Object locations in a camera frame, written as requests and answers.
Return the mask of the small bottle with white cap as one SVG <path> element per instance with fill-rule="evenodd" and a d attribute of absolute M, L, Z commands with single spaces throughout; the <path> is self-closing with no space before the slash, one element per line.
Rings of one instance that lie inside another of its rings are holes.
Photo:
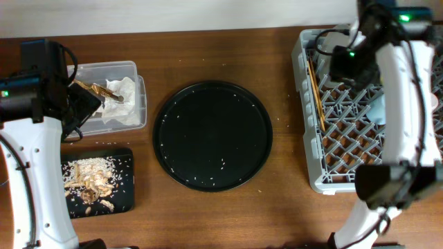
<path fill-rule="evenodd" d="M 86 84 L 86 83 L 81 82 L 76 79 L 73 80 L 73 83 L 76 83 L 79 86 L 81 86 L 83 89 L 88 90 L 89 92 L 94 93 L 99 96 L 102 96 L 104 98 L 110 98 L 110 99 L 115 100 L 117 102 L 124 102 L 123 96 L 116 95 L 113 91 L 111 91 L 103 86 L 100 86 L 96 83 Z"/>

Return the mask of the white tissue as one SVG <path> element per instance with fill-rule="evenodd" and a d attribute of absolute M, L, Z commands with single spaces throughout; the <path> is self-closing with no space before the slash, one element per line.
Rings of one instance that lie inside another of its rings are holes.
<path fill-rule="evenodd" d="M 136 112 L 136 83 L 129 77 L 122 80 L 107 80 L 107 89 L 124 97 L 124 102 L 105 98 L 105 103 L 93 114 L 94 118 L 103 118 L 104 123 L 116 120 L 123 125 L 131 126 L 140 123 Z"/>

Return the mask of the blue cup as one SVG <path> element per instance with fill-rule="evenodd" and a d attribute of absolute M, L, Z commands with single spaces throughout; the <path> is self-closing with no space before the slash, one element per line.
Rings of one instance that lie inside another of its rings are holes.
<path fill-rule="evenodd" d="M 369 104 L 370 109 L 366 113 L 367 118 L 370 122 L 375 123 L 376 125 L 385 125 L 386 123 L 386 101 L 385 95 L 382 94 L 379 97 L 375 98 Z"/>

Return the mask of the grey plate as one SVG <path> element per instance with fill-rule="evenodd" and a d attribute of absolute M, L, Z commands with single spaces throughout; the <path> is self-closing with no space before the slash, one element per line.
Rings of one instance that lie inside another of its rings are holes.
<path fill-rule="evenodd" d="M 343 33 L 327 33 L 318 40 L 318 47 L 325 53 L 331 53 L 335 46 L 347 46 L 351 42 L 349 35 Z M 329 76 L 331 56 L 315 52 L 316 76 L 327 89 L 342 85 L 342 82 L 333 82 Z"/>

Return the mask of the pink cup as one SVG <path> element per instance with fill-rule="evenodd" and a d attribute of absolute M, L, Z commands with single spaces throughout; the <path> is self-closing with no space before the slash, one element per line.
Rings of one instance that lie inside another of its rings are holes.
<path fill-rule="evenodd" d="M 438 99 L 438 97 L 434 93 L 431 93 L 432 112 L 434 112 L 437 109 L 438 106 L 439 106 L 439 99 Z"/>

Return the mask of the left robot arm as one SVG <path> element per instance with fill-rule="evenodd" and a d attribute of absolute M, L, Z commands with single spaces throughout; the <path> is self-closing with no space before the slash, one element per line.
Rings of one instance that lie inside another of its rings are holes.
<path fill-rule="evenodd" d="M 66 204 L 61 144 L 101 101 L 69 73 L 65 46 L 47 39 L 21 44 L 21 70 L 1 79 L 1 152 L 6 162 L 14 248 L 105 248 L 81 242 Z"/>

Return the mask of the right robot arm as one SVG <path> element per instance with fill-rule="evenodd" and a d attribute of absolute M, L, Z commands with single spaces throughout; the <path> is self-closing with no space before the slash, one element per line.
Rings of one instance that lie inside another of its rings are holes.
<path fill-rule="evenodd" d="M 442 156 L 433 125 L 433 15 L 395 1 L 359 1 L 350 43 L 331 54 L 333 81 L 353 84 L 376 64 L 385 96 L 382 162 L 355 173 L 357 202 L 329 248 L 371 248 L 394 218 L 442 187 Z"/>

